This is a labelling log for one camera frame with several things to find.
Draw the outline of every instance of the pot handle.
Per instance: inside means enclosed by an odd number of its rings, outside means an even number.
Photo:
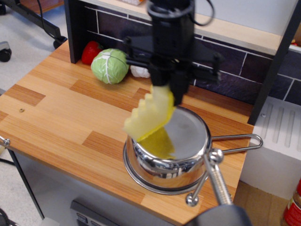
[[[263,140],[260,136],[256,134],[240,134],[240,135],[228,135],[228,136],[216,136],[212,137],[212,140],[224,140],[224,139],[240,139],[240,138],[255,138],[257,139],[260,143],[256,146],[251,146],[251,147],[241,147],[241,148],[235,148],[235,149],[228,149],[224,150],[223,153],[235,153],[235,152],[242,152],[242,151],[247,151],[247,150],[252,150],[252,149],[257,149],[262,147],[263,145]]]

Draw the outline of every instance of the dark tile backsplash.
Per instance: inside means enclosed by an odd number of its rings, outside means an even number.
[[[294,80],[293,85],[287,94],[285,101],[301,105],[301,81]]]
[[[217,45],[216,43],[202,41],[202,44],[211,50],[219,52],[225,58],[225,61],[221,64],[220,70],[223,72],[239,75],[244,59],[245,52],[239,51],[234,48]]]
[[[291,78],[282,75],[277,75],[275,78],[274,85],[271,91],[269,92],[269,96],[283,100],[288,92],[288,89],[292,84],[292,81],[293,80]]]
[[[289,50],[281,64],[279,74],[301,80],[301,52]]]
[[[226,73],[221,74],[221,82],[218,85],[196,81],[196,86],[252,105],[261,88],[260,83]]]
[[[271,59],[247,54],[240,76],[255,82],[263,83],[271,63]]]
[[[287,52],[269,96],[301,105],[301,51]]]
[[[125,51],[122,40],[126,36],[151,35],[151,22],[148,20],[89,3],[85,3],[85,6],[88,39],[100,42],[105,48],[118,48]],[[221,65],[220,84],[205,84],[201,81],[193,84],[254,104],[273,56],[201,35],[196,35],[196,38],[204,46],[221,53],[225,57],[225,61]],[[301,53],[296,54],[289,51],[270,96],[278,99],[285,98],[285,101],[301,105],[300,62]]]

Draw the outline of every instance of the toy pepper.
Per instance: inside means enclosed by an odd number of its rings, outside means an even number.
[[[90,41],[84,48],[83,54],[81,56],[81,61],[90,65],[93,62],[93,59],[103,50],[103,46],[96,41]]]

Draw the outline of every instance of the toy cabbage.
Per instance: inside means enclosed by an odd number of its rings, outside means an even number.
[[[91,64],[93,74],[106,84],[116,84],[123,80],[129,65],[126,64],[126,54],[115,48],[100,52]]]

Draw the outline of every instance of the stainless steel pot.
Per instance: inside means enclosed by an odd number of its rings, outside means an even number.
[[[203,156],[211,150],[213,138],[203,119],[183,107],[177,107],[165,130],[174,145],[173,159],[161,159],[128,137],[124,146],[125,167],[137,183],[153,192],[182,194],[191,191],[206,170]]]

